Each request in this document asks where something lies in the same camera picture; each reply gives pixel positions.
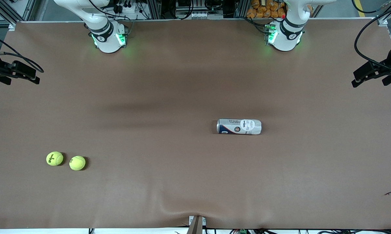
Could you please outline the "yellow tennis ball Wilson print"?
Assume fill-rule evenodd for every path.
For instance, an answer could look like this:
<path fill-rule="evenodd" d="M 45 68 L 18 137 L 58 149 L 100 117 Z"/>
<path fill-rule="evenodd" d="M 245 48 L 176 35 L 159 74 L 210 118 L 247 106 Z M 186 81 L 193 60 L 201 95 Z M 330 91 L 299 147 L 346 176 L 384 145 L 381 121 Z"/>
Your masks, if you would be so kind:
<path fill-rule="evenodd" d="M 63 161 L 64 155 L 58 151 L 53 151 L 46 156 L 46 162 L 50 166 L 59 166 Z"/>

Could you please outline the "yellow tennis ball Roland print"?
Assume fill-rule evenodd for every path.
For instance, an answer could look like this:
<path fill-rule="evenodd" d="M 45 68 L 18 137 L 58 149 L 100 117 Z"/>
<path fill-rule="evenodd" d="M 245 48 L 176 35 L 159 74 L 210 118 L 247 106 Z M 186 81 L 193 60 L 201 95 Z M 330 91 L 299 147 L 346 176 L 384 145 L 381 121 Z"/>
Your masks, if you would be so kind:
<path fill-rule="evenodd" d="M 74 156 L 69 161 L 69 166 L 74 171 L 80 171 L 86 166 L 86 159 L 82 156 Z"/>

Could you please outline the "Wilson tennis ball can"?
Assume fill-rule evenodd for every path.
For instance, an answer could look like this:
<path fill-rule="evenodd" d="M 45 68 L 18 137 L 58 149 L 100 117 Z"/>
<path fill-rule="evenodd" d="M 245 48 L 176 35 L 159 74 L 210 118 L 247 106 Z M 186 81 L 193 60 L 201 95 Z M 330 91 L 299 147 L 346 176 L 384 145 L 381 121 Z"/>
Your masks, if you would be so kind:
<path fill-rule="evenodd" d="M 255 119 L 218 119 L 218 134 L 259 135 L 262 123 Z"/>

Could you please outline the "white power strip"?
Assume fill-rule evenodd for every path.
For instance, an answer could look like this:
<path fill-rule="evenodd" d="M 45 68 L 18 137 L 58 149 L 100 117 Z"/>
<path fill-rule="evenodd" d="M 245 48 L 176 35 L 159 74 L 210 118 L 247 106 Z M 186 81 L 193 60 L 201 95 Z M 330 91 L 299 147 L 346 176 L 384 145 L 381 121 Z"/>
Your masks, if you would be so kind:
<path fill-rule="evenodd" d="M 134 14 L 138 12 L 136 4 L 132 4 L 131 2 L 118 2 L 114 5 L 113 11 L 115 14 Z"/>

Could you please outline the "orange mesh bag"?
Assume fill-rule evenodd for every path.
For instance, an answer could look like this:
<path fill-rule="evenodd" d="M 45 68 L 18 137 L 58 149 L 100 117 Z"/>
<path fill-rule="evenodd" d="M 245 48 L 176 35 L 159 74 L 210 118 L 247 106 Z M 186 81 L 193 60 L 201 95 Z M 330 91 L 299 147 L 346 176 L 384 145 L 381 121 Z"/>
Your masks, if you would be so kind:
<path fill-rule="evenodd" d="M 287 4 L 283 0 L 249 0 L 246 18 L 285 18 Z"/>

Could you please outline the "brown table mat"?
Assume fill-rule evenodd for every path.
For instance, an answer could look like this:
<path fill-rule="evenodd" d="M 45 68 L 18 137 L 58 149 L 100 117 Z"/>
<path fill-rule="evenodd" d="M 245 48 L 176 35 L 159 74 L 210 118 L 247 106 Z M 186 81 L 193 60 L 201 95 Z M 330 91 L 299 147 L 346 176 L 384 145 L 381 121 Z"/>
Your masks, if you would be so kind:
<path fill-rule="evenodd" d="M 136 22 L 114 54 L 82 23 L 18 24 L 7 43 L 44 73 L 0 84 L 0 229 L 192 215 L 210 228 L 391 229 L 391 85 L 351 85 L 367 22 L 312 19 L 290 52 L 243 20 Z M 262 132 L 218 134 L 218 119 Z"/>

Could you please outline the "grey metal equipment rack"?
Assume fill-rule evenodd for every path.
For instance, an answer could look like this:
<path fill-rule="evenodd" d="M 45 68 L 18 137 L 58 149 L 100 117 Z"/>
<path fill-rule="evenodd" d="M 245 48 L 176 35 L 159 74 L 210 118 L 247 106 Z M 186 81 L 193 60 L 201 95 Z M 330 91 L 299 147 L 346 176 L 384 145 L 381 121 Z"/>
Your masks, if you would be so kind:
<path fill-rule="evenodd" d="M 243 0 L 155 0 L 159 19 L 221 20 L 239 14 Z"/>

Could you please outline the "metal table clamp bracket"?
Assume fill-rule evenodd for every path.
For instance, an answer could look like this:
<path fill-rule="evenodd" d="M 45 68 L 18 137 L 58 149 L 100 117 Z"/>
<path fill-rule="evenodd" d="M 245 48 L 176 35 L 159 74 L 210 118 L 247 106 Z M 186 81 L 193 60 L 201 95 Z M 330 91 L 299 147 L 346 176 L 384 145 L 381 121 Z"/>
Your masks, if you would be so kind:
<path fill-rule="evenodd" d="M 202 216 L 189 216 L 189 228 L 187 234 L 205 234 L 207 226 L 206 218 Z"/>

